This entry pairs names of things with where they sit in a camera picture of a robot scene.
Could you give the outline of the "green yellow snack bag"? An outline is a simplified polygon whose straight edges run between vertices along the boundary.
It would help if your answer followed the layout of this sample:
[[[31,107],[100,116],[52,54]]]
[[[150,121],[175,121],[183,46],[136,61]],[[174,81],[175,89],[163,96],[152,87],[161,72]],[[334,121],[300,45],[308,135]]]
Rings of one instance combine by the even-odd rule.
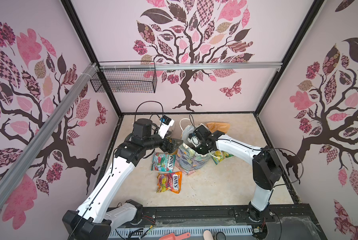
[[[219,151],[219,150],[211,152],[210,155],[216,165],[218,165],[224,159],[233,157],[232,154],[224,152],[224,151]]]

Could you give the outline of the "colourful paper gift bag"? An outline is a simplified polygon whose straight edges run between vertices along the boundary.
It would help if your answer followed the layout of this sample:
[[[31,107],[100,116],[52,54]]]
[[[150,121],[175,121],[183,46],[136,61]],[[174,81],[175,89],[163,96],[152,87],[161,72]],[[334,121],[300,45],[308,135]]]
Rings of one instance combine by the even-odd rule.
[[[194,145],[188,140],[189,135],[194,132],[195,127],[190,124],[183,128],[181,122],[184,120],[190,119],[182,119],[179,122],[179,126],[182,130],[181,139],[183,143],[179,146],[176,154],[176,167],[185,175],[189,176],[204,167],[211,160],[211,155],[201,155],[195,151]]]

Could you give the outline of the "orange Fox's candy bag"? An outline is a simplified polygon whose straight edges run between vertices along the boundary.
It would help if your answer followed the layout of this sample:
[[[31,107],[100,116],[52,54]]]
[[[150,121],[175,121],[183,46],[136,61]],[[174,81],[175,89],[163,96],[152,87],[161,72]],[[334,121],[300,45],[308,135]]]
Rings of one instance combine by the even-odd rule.
[[[182,172],[158,174],[157,193],[171,191],[179,194],[181,191]]]

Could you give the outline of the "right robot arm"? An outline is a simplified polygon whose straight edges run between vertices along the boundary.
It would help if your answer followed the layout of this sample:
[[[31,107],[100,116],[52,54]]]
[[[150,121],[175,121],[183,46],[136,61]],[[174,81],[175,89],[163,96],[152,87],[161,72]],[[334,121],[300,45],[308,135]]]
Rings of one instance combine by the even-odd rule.
[[[221,131],[212,133],[203,125],[190,132],[187,140],[202,155],[212,151],[227,152],[252,166],[256,187],[246,215],[253,222],[262,220],[264,212],[268,209],[276,183],[283,174],[280,160],[275,151],[270,147],[260,148],[248,145]]]

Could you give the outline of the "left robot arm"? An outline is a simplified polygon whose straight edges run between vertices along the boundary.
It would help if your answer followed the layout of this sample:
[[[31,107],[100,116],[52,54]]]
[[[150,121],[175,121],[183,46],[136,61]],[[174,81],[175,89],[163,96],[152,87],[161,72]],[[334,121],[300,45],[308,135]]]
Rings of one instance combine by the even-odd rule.
[[[138,119],[133,131],[114,151],[113,160],[104,177],[77,208],[67,211],[63,224],[69,240],[106,240],[110,233],[128,222],[140,222],[143,206],[128,200],[121,207],[109,210],[110,203],[128,175],[136,168],[148,150],[160,148],[173,154],[183,143],[170,137],[175,121],[164,115],[160,124],[149,119]]]

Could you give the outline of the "pink plastic scoop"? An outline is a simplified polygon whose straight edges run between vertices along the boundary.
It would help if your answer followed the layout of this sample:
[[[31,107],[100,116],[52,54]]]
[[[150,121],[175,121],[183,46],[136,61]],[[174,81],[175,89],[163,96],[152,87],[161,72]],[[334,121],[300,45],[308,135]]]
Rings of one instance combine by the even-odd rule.
[[[175,235],[174,233],[162,236],[159,238],[159,240],[184,240],[191,237],[191,234],[189,232],[181,234],[181,235]]]

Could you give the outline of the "aluminium rail back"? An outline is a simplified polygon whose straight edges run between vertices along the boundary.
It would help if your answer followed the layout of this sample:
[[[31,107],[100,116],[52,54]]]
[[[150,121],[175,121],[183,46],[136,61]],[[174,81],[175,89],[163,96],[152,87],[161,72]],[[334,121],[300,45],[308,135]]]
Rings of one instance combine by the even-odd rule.
[[[146,71],[176,71],[176,70],[218,70],[218,69],[280,69],[281,62],[246,62],[246,63],[207,63],[207,64],[150,64],[147,65],[103,65],[101,70],[146,70]]]

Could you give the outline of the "aluminium rail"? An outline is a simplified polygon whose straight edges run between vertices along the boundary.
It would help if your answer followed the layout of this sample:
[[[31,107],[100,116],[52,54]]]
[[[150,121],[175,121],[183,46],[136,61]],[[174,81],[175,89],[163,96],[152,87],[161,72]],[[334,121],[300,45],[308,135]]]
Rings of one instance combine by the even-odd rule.
[[[246,62],[246,63],[207,63],[207,64],[150,64],[147,65],[103,65],[101,70],[146,70],[146,71],[176,71],[176,70],[218,70],[218,69],[280,69],[281,62]]]
[[[88,83],[91,77],[97,72],[97,64],[90,63],[79,76],[77,83],[71,88],[69,93],[62,99],[51,116],[40,127],[39,132],[34,139],[26,146],[19,159],[12,165],[8,172],[0,181],[0,209],[3,207],[11,193],[17,187],[24,174],[30,168],[30,165],[36,159],[36,156],[43,148],[47,140],[51,137],[55,128],[62,121],[68,109],[73,105],[75,99],[81,90]]]

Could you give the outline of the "aluminium rail left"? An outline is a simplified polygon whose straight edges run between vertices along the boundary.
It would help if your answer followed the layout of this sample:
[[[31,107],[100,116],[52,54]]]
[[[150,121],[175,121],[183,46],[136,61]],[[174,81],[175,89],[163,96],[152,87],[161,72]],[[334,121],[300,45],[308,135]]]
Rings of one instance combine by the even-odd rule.
[[[97,64],[90,63],[79,76],[77,83],[71,88],[69,93],[62,99],[51,116],[40,127],[39,132],[34,139],[26,146],[19,159],[12,165],[8,172],[0,181],[0,209],[3,207],[11,193],[17,187],[24,174],[30,168],[30,165],[36,159],[36,156],[43,148],[47,140],[51,137],[55,128],[62,121],[68,109],[73,105],[75,99],[81,90],[88,83],[91,77],[97,72]]]

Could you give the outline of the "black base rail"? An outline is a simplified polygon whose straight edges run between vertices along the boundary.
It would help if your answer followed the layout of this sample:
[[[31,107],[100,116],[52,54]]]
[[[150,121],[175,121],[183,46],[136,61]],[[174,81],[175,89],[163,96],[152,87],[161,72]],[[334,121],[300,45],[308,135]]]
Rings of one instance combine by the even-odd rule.
[[[235,223],[271,223],[286,217],[318,220],[309,204],[268,205],[260,212],[251,205],[192,206],[192,207],[142,207],[137,219],[122,224],[136,227],[155,224],[182,223],[189,220],[233,220]]]

